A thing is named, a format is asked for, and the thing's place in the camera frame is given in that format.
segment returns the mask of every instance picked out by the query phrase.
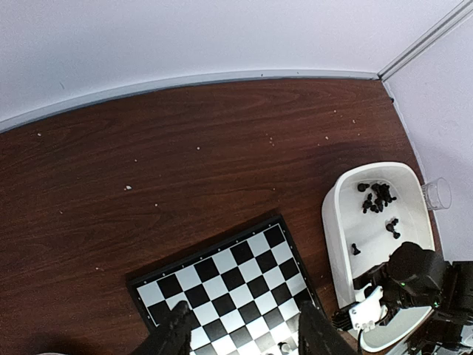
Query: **glass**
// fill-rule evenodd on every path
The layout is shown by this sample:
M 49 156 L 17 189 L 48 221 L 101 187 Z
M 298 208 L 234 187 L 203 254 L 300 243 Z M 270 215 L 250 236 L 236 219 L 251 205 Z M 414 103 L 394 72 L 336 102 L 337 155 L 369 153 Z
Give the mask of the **glass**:
M 443 177 L 422 185 L 422 192 L 427 208 L 430 210 L 449 209 L 452 205 L 450 184 Z

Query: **black cable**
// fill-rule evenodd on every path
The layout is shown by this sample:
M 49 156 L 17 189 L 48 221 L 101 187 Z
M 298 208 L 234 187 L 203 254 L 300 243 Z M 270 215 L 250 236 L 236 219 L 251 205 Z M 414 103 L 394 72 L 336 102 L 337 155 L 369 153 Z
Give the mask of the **black cable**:
M 361 335 L 363 334 L 363 329 L 360 329 L 358 333 L 358 355 L 363 355 L 363 348 L 361 347 Z

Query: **chessboard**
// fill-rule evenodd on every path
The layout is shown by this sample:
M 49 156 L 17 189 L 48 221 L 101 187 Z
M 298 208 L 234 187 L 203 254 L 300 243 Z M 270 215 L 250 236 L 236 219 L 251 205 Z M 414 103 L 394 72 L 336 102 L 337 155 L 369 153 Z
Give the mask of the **chessboard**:
M 191 309 L 191 355 L 297 354 L 301 304 L 319 308 L 281 216 L 128 284 L 150 330 L 181 300 Z

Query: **white bracket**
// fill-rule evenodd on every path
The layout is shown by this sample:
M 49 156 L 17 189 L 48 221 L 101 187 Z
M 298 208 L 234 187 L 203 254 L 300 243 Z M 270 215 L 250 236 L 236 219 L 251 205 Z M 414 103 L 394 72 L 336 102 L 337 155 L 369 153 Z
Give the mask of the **white bracket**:
M 365 301 L 350 309 L 353 329 L 368 332 L 375 328 L 376 323 L 387 314 L 387 307 L 379 303 L 381 298 L 383 298 L 383 288 L 378 286 Z

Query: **white container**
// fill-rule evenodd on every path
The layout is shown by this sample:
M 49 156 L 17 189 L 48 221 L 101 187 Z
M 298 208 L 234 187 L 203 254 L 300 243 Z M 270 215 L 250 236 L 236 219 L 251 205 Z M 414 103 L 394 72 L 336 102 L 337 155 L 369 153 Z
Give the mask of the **white container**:
M 359 183 L 387 183 L 391 186 L 393 201 L 382 213 L 363 213 L 361 205 L 368 189 L 359 192 Z M 401 233 L 394 239 L 386 230 L 393 218 L 399 219 L 395 227 Z M 332 269 L 333 282 L 340 308 L 364 300 L 363 291 L 353 288 L 353 279 L 375 265 L 388 261 L 389 256 L 403 242 L 417 243 L 423 249 L 435 250 L 429 214 L 415 173 L 402 163 L 373 163 L 345 172 L 328 192 L 322 206 L 325 238 Z M 351 245 L 361 251 L 353 255 Z M 388 326 L 377 326 L 363 333 L 361 346 L 369 352 L 381 351 L 412 331 L 432 309 L 430 307 L 401 310 Z M 350 333 L 357 337 L 355 331 Z

